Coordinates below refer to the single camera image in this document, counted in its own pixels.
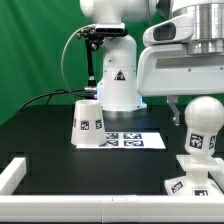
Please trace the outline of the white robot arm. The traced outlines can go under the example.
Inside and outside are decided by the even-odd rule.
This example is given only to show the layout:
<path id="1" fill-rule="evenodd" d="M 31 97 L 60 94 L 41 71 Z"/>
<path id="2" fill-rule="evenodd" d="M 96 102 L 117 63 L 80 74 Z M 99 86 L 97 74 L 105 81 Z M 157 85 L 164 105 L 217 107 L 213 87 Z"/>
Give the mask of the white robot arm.
<path id="1" fill-rule="evenodd" d="M 224 93 L 224 0 L 80 0 L 87 32 L 104 48 L 97 99 L 110 114 L 144 97 Z"/>

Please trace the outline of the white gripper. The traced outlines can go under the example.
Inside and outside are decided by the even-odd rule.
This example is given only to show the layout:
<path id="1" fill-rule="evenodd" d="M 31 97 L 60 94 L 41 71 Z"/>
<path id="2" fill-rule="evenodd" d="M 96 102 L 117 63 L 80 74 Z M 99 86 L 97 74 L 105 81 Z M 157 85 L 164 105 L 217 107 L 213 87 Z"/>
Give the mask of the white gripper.
<path id="1" fill-rule="evenodd" d="M 224 93 L 224 53 L 188 55 L 184 44 L 147 47 L 138 61 L 137 90 L 145 97 L 168 96 L 178 126 L 177 96 Z"/>

